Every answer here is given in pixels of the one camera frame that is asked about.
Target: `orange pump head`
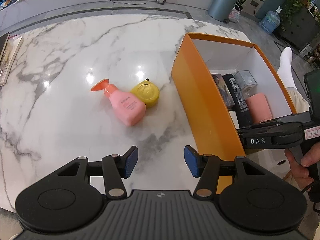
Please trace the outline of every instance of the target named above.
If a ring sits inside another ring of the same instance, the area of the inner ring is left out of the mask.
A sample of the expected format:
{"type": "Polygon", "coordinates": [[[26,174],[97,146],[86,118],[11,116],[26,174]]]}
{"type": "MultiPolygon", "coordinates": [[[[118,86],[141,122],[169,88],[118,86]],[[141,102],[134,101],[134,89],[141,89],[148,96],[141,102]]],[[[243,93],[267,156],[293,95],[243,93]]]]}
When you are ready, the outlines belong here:
{"type": "Polygon", "coordinates": [[[103,79],[98,84],[94,85],[91,88],[91,91],[99,91],[103,89],[104,89],[105,96],[107,96],[108,98],[111,96],[111,94],[114,91],[118,90],[118,88],[114,84],[109,84],[108,79],[103,79]]]}

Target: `human hand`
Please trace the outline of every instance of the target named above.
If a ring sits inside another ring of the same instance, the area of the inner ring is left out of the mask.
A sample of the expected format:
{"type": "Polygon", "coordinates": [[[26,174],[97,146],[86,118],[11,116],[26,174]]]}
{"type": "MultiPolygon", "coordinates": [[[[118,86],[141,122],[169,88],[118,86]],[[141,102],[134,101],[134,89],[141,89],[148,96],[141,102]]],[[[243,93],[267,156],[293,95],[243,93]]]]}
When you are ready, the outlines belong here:
{"type": "Polygon", "coordinates": [[[309,171],[307,167],[317,163],[320,160],[320,142],[313,145],[313,147],[306,153],[301,160],[301,165],[296,162],[290,150],[286,149],[284,154],[290,163],[292,175],[301,189],[314,182],[314,179],[309,177],[309,171]]]}

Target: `grey trash can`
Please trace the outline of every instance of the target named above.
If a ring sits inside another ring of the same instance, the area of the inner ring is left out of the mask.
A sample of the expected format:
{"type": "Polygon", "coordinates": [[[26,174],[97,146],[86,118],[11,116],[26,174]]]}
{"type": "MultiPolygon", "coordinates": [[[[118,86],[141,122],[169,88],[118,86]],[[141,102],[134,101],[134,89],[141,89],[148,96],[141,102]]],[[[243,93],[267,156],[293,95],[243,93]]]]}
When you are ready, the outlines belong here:
{"type": "Polygon", "coordinates": [[[213,0],[208,14],[216,20],[223,22],[228,19],[233,7],[238,0],[213,0]]]}

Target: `barcode label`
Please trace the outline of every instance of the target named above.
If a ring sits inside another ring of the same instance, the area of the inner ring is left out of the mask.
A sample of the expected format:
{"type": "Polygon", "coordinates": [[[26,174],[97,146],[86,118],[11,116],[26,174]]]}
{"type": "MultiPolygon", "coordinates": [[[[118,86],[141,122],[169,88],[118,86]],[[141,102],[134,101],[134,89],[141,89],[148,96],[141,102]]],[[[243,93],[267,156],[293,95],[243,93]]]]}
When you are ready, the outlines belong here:
{"type": "Polygon", "coordinates": [[[306,140],[320,137],[320,126],[304,130],[306,140]]]}
{"type": "Polygon", "coordinates": [[[234,89],[239,89],[238,84],[234,78],[230,78],[230,81],[234,89]]]}

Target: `pink cylinder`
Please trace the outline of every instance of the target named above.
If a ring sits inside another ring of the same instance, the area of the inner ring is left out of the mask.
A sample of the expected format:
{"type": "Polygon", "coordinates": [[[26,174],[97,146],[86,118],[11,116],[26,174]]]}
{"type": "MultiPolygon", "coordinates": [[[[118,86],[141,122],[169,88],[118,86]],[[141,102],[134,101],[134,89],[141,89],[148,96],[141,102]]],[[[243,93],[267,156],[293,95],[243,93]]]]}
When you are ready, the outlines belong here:
{"type": "Polygon", "coordinates": [[[249,97],[246,100],[250,115],[254,123],[264,122],[273,119],[266,96],[262,93],[249,97]]]}

